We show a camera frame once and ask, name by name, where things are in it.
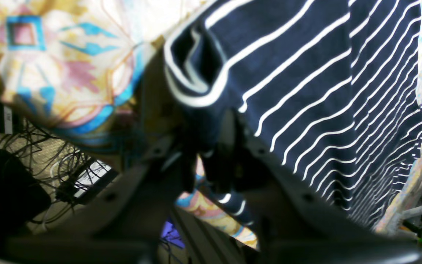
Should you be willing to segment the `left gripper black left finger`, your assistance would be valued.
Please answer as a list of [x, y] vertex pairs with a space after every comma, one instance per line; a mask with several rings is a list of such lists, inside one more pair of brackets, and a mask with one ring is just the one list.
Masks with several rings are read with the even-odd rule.
[[163, 225], [195, 181], [190, 132], [176, 129], [53, 230], [8, 238], [0, 259], [17, 264], [157, 264]]

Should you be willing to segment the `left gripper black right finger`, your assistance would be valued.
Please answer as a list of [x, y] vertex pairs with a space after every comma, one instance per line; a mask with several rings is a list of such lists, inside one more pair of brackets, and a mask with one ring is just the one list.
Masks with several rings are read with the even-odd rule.
[[244, 197], [260, 264], [420, 264], [410, 239], [376, 235], [348, 220], [282, 166], [242, 115], [227, 110], [213, 158], [212, 190]]

